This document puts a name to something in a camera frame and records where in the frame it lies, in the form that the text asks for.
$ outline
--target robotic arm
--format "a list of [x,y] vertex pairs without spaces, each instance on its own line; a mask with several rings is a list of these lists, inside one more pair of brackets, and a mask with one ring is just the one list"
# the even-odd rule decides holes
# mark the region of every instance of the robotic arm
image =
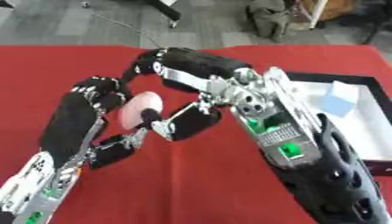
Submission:
[[[167,87],[199,97],[168,119],[146,108],[134,134],[92,145],[107,123],[104,114],[132,98],[124,84],[141,74],[158,74]],[[220,108],[230,107],[271,170],[315,221],[389,223],[379,187],[354,149],[296,92],[276,67],[261,76],[247,63],[190,49],[145,52],[121,79],[90,78],[64,96],[40,139],[41,152],[0,189],[0,221],[47,223],[84,162],[96,169],[126,158],[148,130],[169,141],[187,139],[215,125]]]
[[133,154],[144,129],[92,145],[108,123],[105,114],[130,98],[120,79],[97,76],[65,94],[39,139],[40,152],[0,188],[0,222],[48,223],[85,161],[95,169]]
[[315,221],[390,222],[368,168],[326,115],[314,115],[301,102],[281,69],[260,75],[239,60],[168,48],[142,55],[124,78],[138,74],[158,74],[167,87],[199,93],[197,101],[170,118],[151,121],[151,128],[167,140],[207,129],[220,120],[220,107],[230,107],[270,169]]

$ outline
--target black finger segment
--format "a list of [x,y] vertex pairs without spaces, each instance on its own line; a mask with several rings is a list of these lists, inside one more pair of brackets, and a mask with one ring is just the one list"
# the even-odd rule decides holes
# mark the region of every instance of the black finger segment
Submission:
[[[171,117],[177,114],[181,109],[177,109],[171,114]],[[172,133],[174,141],[180,141],[192,137],[201,131],[215,125],[221,120],[221,112],[216,108],[210,108],[209,114],[205,115],[197,106],[190,107],[184,113],[176,116],[171,122],[174,124],[175,131]]]
[[94,156],[90,158],[91,169],[98,169],[111,165],[135,153],[133,146],[125,146],[123,136],[112,136],[100,142],[93,150]]
[[143,120],[143,126],[152,130],[151,124],[155,121],[162,121],[162,116],[153,108],[146,108],[142,111],[141,117]]
[[124,96],[121,94],[108,94],[102,97],[98,102],[98,107],[104,109],[106,113],[123,104]]

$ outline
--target wire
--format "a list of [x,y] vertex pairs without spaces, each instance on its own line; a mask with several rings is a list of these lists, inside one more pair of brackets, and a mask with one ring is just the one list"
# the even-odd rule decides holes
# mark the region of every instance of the wire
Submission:
[[97,14],[97,13],[95,13],[95,12],[92,12],[92,14],[93,14],[94,16],[98,17],[98,18],[103,18],[104,20],[109,21],[109,22],[111,22],[111,23],[114,23],[114,24],[117,24],[117,25],[122,25],[122,26],[124,26],[124,27],[127,27],[127,28],[129,28],[129,29],[131,29],[131,30],[137,32],[140,36],[145,36],[145,37],[146,37],[149,41],[151,41],[151,43],[153,43],[157,48],[162,48],[162,46],[161,46],[154,38],[152,38],[149,34],[147,34],[146,31],[137,29],[133,24],[126,24],[126,23],[124,23],[124,22],[120,22],[120,21],[117,21],[117,20],[114,20],[114,19],[111,19],[111,18],[108,18],[108,17],[104,17],[103,15]]

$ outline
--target red tablecloth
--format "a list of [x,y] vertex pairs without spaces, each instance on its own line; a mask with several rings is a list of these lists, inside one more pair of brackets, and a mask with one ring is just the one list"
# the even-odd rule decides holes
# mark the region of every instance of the red tablecloth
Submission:
[[[0,183],[35,152],[59,98],[94,74],[120,76],[142,50],[120,46],[1,46]],[[209,50],[252,63],[298,72],[376,76],[392,96],[392,69],[368,46],[239,46]],[[164,116],[194,99],[141,77],[134,92],[164,99]],[[108,133],[120,131],[112,115]],[[392,179],[378,178],[392,206]],[[85,170],[53,219],[61,224],[313,223],[284,190],[256,145],[225,113],[193,139],[167,143],[149,134],[135,156],[99,171]]]

